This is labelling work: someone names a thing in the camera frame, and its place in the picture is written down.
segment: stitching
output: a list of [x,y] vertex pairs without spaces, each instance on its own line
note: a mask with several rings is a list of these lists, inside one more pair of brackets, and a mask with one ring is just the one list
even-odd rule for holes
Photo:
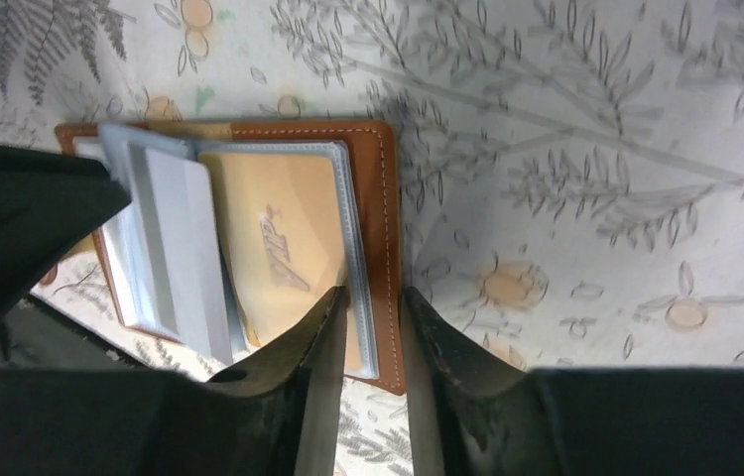
[[383,186],[384,190],[384,238],[385,238],[385,251],[387,256],[387,313],[389,315],[389,326],[390,326],[390,341],[392,343],[393,348],[393,367],[395,368],[396,372],[396,385],[391,385],[386,382],[380,382],[381,384],[391,388],[391,389],[397,389],[397,386],[401,386],[401,375],[399,374],[399,368],[398,368],[398,357],[396,352],[396,334],[395,334],[395,327],[393,323],[393,284],[392,284],[392,270],[390,269],[390,216],[389,216],[389,209],[387,207],[387,176],[386,176],[386,163],[385,163],[385,154],[384,154],[384,138],[381,136],[381,133],[378,132],[377,129],[285,129],[285,130],[278,130],[278,131],[232,131],[232,136],[234,137],[235,134],[260,134],[260,135],[270,135],[270,134],[306,134],[310,132],[365,132],[365,133],[372,133],[375,134],[375,136],[378,138],[378,147],[381,151],[381,184]]

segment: open book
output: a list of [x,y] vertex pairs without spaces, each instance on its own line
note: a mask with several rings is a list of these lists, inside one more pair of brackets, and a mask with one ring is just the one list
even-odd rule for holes
[[127,326],[231,363],[329,288],[351,289],[346,373],[375,379],[372,298],[346,147],[177,139],[104,124],[77,139],[133,203],[101,228]]

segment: table surface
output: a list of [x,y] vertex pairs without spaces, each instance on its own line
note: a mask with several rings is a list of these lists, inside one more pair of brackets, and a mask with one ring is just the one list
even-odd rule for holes
[[[0,7],[0,143],[60,122],[372,115],[405,268],[519,368],[744,366],[744,0],[79,0]],[[34,293],[152,365],[92,254]],[[340,474],[410,474],[405,399],[346,381]]]

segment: brown leather wallet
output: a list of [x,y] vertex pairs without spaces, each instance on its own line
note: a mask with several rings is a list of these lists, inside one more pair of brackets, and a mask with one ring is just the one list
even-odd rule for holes
[[[379,378],[360,380],[396,395],[404,394],[406,381],[398,306],[402,276],[398,169],[395,136],[387,123],[375,120],[305,120],[149,122],[131,125],[169,136],[197,136],[211,140],[344,142],[352,168],[378,354]],[[97,126],[60,124],[55,133],[62,151],[73,155],[74,139],[96,137]],[[98,258],[108,281],[103,240],[98,232],[95,235]]]

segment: tan page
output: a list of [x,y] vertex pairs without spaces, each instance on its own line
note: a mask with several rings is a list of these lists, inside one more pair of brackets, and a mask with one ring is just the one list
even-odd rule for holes
[[[322,156],[226,152],[203,152],[199,161],[211,177],[217,231],[247,337],[267,344],[329,288],[346,284],[333,165]],[[359,370],[351,307],[347,317],[345,366]]]

